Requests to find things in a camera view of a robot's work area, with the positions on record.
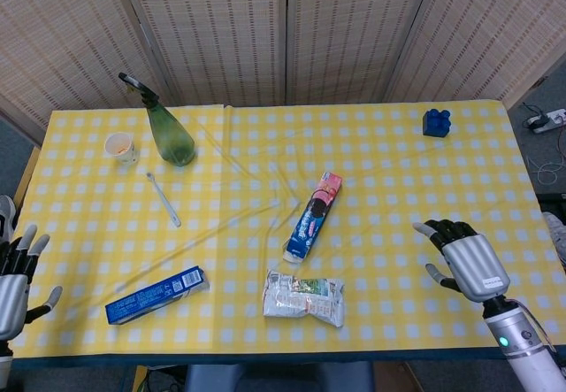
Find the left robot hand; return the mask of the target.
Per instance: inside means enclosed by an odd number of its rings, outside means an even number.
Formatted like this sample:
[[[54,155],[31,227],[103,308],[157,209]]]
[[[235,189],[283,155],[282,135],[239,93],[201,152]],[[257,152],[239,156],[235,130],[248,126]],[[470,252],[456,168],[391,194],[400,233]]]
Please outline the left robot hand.
[[[51,312],[63,293],[63,288],[56,286],[45,303],[28,308],[34,273],[50,241],[48,234],[35,238],[36,233],[37,225],[32,224],[20,238],[1,244],[1,342],[13,340],[24,325]]]

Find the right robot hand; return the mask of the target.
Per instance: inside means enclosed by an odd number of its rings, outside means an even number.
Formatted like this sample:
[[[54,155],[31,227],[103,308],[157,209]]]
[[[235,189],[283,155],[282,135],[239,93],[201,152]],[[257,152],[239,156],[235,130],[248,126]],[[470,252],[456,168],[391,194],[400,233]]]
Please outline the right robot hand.
[[[487,238],[463,221],[429,219],[413,228],[426,236],[443,256],[452,275],[447,277],[432,263],[425,269],[444,288],[463,294],[475,303],[504,295],[510,278]]]

